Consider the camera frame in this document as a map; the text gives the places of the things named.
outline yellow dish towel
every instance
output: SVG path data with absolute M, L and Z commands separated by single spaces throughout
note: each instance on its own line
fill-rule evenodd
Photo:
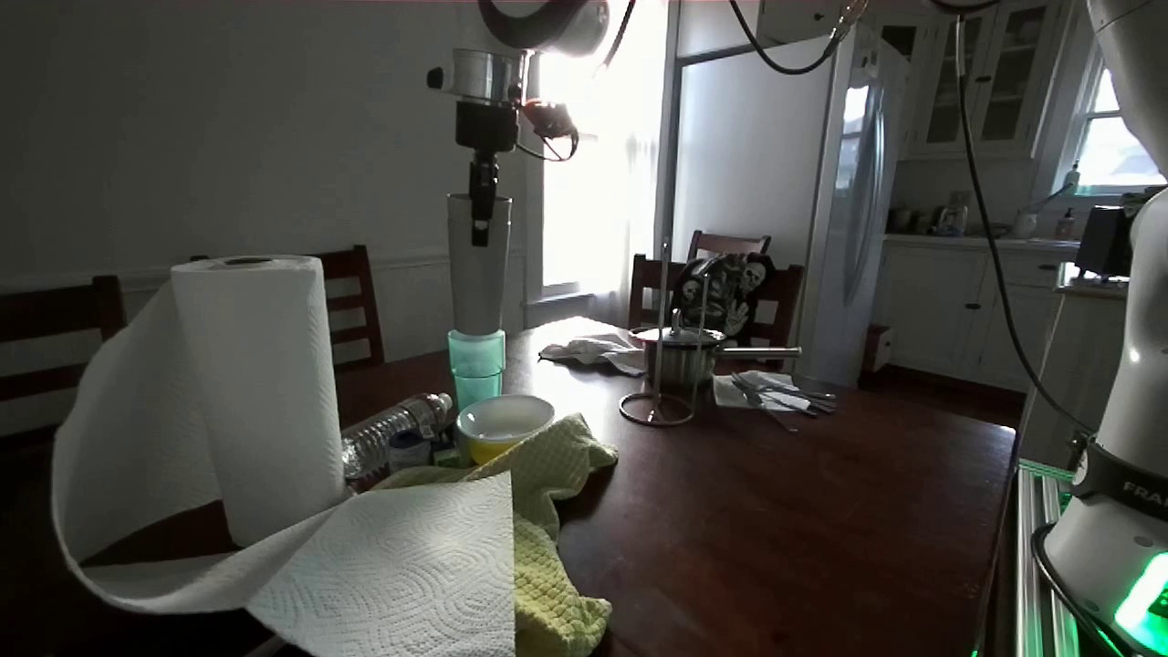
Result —
M 519 657 L 585 657 L 609 624 L 612 604 L 576 590 L 556 553 L 554 499 L 575 497 L 589 475 L 617 462 L 579 414 L 565 417 L 472 470 L 411 468 L 376 489 L 472 482 L 510 470 L 515 523 L 515 651 Z

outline wooden dining table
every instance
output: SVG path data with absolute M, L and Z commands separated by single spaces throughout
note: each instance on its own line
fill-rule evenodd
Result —
M 968 657 L 979 648 L 1013 429 L 822 386 L 839 410 L 786 414 L 798 433 L 755 409 L 717 407 L 708 390 L 689 422 L 645 427 L 618 412 L 641 378 L 538 358 L 549 344 L 603 333 L 624 331 L 572 318 L 514 334 L 503 375 L 505 393 L 580 413 L 619 450 L 613 468 L 557 504 L 568 575 L 612 603 L 596 655 Z M 454 389 L 437 352 L 345 373 L 336 392 L 349 424 Z M 98 562 L 208 553 L 229 540 L 215 523 L 215 505 L 173 517 Z M 241 614 L 228 616 L 245 623 Z

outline teal plastic cup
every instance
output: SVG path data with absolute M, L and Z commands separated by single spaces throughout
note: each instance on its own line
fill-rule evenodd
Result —
M 451 331 L 446 334 L 446 343 L 459 409 L 502 394 L 503 366 L 507 362 L 507 334 L 503 331 L 488 336 Z

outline skull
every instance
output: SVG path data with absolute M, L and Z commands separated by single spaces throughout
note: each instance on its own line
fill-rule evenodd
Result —
M 686 281 L 686 284 L 681 286 L 681 296 L 686 297 L 686 303 L 691 303 L 697 297 L 700 288 L 697 281 Z
M 763 282 L 766 276 L 766 268 L 762 263 L 752 262 L 742 271 L 742 291 L 750 292 Z

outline white bowl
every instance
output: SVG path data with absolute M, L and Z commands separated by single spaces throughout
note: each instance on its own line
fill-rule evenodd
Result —
M 456 426 L 467 438 L 471 457 L 481 465 L 543 429 L 555 416 L 555 407 L 537 396 L 500 395 L 471 404 L 458 414 Z

